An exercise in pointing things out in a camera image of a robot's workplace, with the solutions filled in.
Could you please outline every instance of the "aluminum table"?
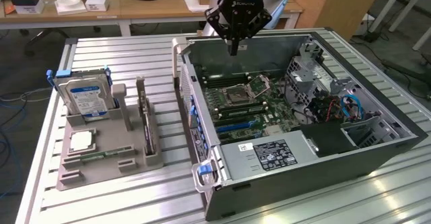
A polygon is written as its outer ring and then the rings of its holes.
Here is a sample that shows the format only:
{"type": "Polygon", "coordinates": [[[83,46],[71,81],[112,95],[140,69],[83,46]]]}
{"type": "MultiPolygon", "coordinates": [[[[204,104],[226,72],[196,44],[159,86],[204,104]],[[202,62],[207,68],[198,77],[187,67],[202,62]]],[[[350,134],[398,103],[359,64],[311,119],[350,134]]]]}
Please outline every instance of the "aluminum table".
{"type": "MultiPolygon", "coordinates": [[[[314,29],[402,111],[431,132],[431,112],[379,71],[336,33],[314,29]]],[[[64,47],[60,69],[108,65],[135,104],[135,77],[156,106],[166,166],[65,191],[55,188],[65,107],[52,92],[16,223],[207,223],[172,84],[172,38],[194,34],[79,39],[64,47]]],[[[324,61],[336,76],[346,75],[324,61]]],[[[431,221],[431,138],[368,176],[239,213],[211,224],[395,223],[431,221]]]]}

